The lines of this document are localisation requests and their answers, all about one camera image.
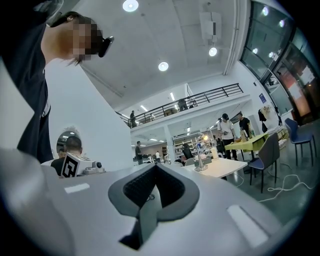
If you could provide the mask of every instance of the recessed light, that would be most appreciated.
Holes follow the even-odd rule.
[[[122,8],[126,12],[134,12],[136,9],[138,9],[139,3],[136,0],[126,0],[124,1]]]
[[[212,47],[210,50],[209,50],[209,55],[210,56],[215,56],[217,54],[217,48],[215,47]]]
[[[145,112],[148,112],[148,110],[144,106],[140,106]]]
[[[166,71],[169,68],[169,64],[166,62],[161,62],[158,68],[160,71]]]
[[[170,96],[171,96],[171,99],[172,99],[173,101],[175,101],[175,96],[174,96],[174,93],[173,93],[173,92],[170,92]]]
[[[262,9],[262,13],[263,13],[264,16],[267,16],[267,15],[269,14],[269,9],[268,9],[268,7],[265,6],[265,7]]]
[[[285,21],[282,19],[279,21],[279,26],[283,28],[285,26]]]

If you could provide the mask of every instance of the floor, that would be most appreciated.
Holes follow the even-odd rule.
[[[317,154],[315,157],[314,146],[312,144],[313,150],[313,167],[311,164],[310,146],[309,144],[304,144],[303,157],[301,157],[300,146],[297,146],[298,154],[298,166],[296,166],[296,155],[295,146],[288,141],[284,149],[280,151],[280,159],[278,161],[277,168],[277,180],[276,188],[281,188],[283,186],[284,177],[287,175],[295,174],[298,175],[301,182],[306,183],[309,187],[313,188],[319,180],[319,165],[320,165],[320,120],[314,123],[306,124],[300,128],[301,132],[312,132],[314,134]],[[251,154],[244,154],[245,160],[251,160]],[[238,160],[242,161],[241,154],[238,154]],[[286,166],[279,164],[288,164],[291,169]],[[237,174],[243,177],[242,180],[237,175],[229,175],[227,180],[239,186],[238,188],[246,192],[251,197],[255,198],[257,201],[273,198],[279,191],[268,191],[268,188],[275,187],[274,169],[270,166],[264,171],[264,187],[263,193],[261,194],[261,173],[257,172],[256,178],[252,177],[252,185],[250,186],[250,174],[244,174],[243,170],[238,171]],[[295,184],[298,183],[298,179],[295,176],[289,176],[285,179],[284,188],[290,189]],[[140,211],[140,221],[142,228],[142,239],[145,241],[152,231],[157,227],[156,222],[156,212],[161,209],[160,195],[155,188],[152,192],[155,195],[154,200],[149,200],[145,203]],[[261,202],[267,208],[269,208],[279,221],[286,224],[293,218],[303,214],[304,207],[308,203],[310,196],[312,195],[312,190],[307,189],[304,185],[297,186],[294,190],[281,192],[276,199]]]

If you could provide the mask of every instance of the white table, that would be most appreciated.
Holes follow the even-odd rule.
[[[212,160],[212,162],[208,163],[207,165],[208,169],[199,171],[199,173],[213,176],[216,178],[222,178],[229,174],[233,174],[236,171],[241,170],[242,168],[246,167],[248,163],[242,161],[229,160],[225,158],[219,158],[217,160]],[[196,167],[194,164],[192,164],[184,166],[182,168],[188,170],[189,172],[195,172]]]

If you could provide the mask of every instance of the black railing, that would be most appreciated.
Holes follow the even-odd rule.
[[[131,128],[140,126],[152,121],[185,111],[188,109],[196,108],[204,104],[208,104],[217,100],[221,100],[227,97],[243,94],[244,92],[240,88],[238,83],[230,84],[220,88],[204,91],[192,96],[181,98],[166,105],[159,106],[145,113],[139,114],[135,117],[135,120],[130,120],[120,113],[121,119]]]

